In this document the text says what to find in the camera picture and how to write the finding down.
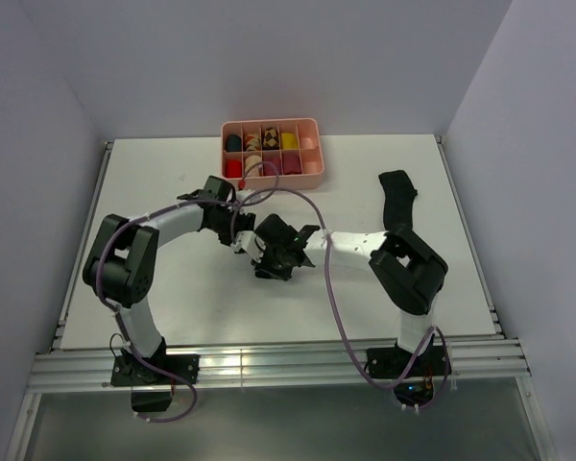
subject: pink tray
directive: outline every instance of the pink tray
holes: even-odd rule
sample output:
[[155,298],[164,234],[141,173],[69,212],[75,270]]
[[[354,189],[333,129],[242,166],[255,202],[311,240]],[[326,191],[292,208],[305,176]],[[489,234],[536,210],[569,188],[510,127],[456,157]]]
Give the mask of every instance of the pink tray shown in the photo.
[[[248,133],[258,133],[262,139],[264,131],[269,128],[275,128],[279,133],[280,145],[277,150],[269,151],[249,151],[249,152],[227,152],[225,143],[227,136],[237,134],[241,138],[241,149],[244,151],[243,140]],[[281,134],[292,133],[299,144],[298,149],[284,150],[281,145]],[[281,120],[249,120],[243,122],[227,122],[222,125],[222,176],[229,182],[237,185],[240,178],[228,178],[227,160],[241,161],[243,167],[245,160],[251,156],[260,156],[263,160],[279,158],[280,164],[283,165],[283,156],[299,156],[301,174],[284,175],[280,171],[279,185],[293,189],[315,189],[323,181],[324,161],[323,152],[320,147],[320,135],[318,134],[318,124],[312,118],[285,118]],[[260,171],[260,177],[247,177],[246,188],[263,189],[272,187],[275,184],[275,176],[263,176]]]

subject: red object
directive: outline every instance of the red object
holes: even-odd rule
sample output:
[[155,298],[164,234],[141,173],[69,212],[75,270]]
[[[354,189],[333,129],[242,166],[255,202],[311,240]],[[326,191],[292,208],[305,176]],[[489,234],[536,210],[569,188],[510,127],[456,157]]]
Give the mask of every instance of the red object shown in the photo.
[[299,154],[287,153],[282,155],[284,164],[284,175],[300,175],[300,158]]
[[[272,163],[277,168],[278,174],[281,175],[281,158],[279,158],[279,156],[265,158],[265,161]],[[264,163],[262,165],[262,174],[265,176],[275,176],[276,171],[271,165]]]
[[227,178],[241,178],[243,176],[241,160],[227,160],[225,176]]

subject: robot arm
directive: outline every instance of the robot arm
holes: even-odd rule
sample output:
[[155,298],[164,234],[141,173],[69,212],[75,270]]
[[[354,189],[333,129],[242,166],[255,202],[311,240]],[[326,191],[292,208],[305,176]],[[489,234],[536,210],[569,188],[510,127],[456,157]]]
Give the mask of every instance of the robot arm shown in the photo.
[[[288,280],[295,267],[324,264],[327,240],[319,226],[296,231],[272,214],[254,228],[255,216],[238,213],[228,206],[234,189],[224,180],[209,177],[204,189],[179,199],[190,201],[148,221],[128,228],[110,249],[102,287],[104,295],[117,303],[132,345],[149,363],[161,367],[166,344],[154,323],[147,294],[154,279],[157,249],[185,233],[209,229],[236,253],[247,253],[254,273],[262,279]],[[236,240],[231,242],[233,221]],[[100,255],[109,239],[129,219],[107,216],[98,231],[84,266],[84,282],[96,291]],[[401,312],[398,347],[414,352],[432,324],[432,305],[444,284],[447,265],[406,226],[374,233],[333,232],[333,264],[372,270]],[[136,367],[129,347],[122,353]],[[149,371],[139,369],[142,375]]]

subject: black bracket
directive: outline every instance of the black bracket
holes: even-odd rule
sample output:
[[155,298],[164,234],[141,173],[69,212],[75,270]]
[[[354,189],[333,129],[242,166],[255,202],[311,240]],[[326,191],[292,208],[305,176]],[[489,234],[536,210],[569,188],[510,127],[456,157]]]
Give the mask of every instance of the black bracket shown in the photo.
[[[235,201],[234,186],[221,178],[209,176],[202,189],[195,190],[191,194],[178,196],[178,200],[210,199],[220,202]],[[203,223],[201,229],[209,229],[218,234],[222,245],[230,246],[230,222],[234,218],[234,232],[252,231],[256,215],[253,213],[239,212],[234,216],[234,209],[223,205],[199,204],[203,209]]]
[[[395,379],[401,375],[411,356],[412,354],[397,345],[392,348],[367,349],[368,374],[374,379]],[[431,339],[431,343],[416,359],[407,377],[443,376],[444,371],[444,347],[433,346],[433,339]]]
[[[100,256],[112,236],[127,224],[127,218],[110,214],[98,229],[82,272],[84,283],[91,286],[94,293]],[[119,236],[103,267],[103,292],[107,298],[130,307],[147,296],[154,281],[158,239],[157,229],[139,225],[131,226]],[[124,257],[116,253],[126,249],[129,251]]]
[[[165,355],[160,368],[173,375],[181,376],[191,384],[196,384],[199,375],[199,360],[200,356],[194,353]],[[112,387],[170,386],[172,384],[179,385],[165,375],[154,374],[153,381],[142,377],[133,365],[127,363],[124,356],[117,357],[113,362]]]
[[[195,384],[199,374],[200,356],[194,353],[180,355],[164,355],[162,358],[162,370],[183,377],[191,384]],[[111,374],[112,387],[135,387],[135,386],[172,386],[179,383],[170,377],[160,374],[142,375],[140,367],[132,365],[124,355],[119,356],[113,362]],[[137,413],[153,413],[166,411],[173,400],[171,391],[132,391],[131,408]]]
[[288,280],[295,267],[314,267],[305,254],[307,239],[320,226],[307,225],[297,231],[276,214],[270,214],[254,230],[265,243],[264,254],[259,262],[252,261],[254,274],[259,279]]
[[448,272],[442,257],[405,224],[386,232],[369,265],[396,306],[412,315],[429,313]]

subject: white table surface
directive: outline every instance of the white table surface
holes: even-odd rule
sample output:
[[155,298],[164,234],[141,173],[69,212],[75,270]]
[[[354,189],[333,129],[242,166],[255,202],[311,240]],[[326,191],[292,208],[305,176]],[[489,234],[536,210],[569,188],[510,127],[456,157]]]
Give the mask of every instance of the white table surface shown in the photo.
[[[383,231],[384,196],[377,175],[404,169],[419,195],[414,230],[448,263],[436,323],[449,336],[494,334],[458,208],[433,135],[323,136],[325,179],[307,195],[336,231]],[[102,219],[170,205],[220,172],[217,137],[115,141],[84,259]],[[318,224],[301,199],[283,193],[250,208],[257,222],[279,214],[300,229]],[[392,338],[398,311],[373,273],[333,267],[332,280],[350,338]],[[339,339],[321,267],[295,269],[287,282],[257,279],[250,260],[204,230],[157,255],[150,292],[156,325],[169,345],[221,345]],[[108,310],[77,275],[63,349],[106,348],[117,330]]]

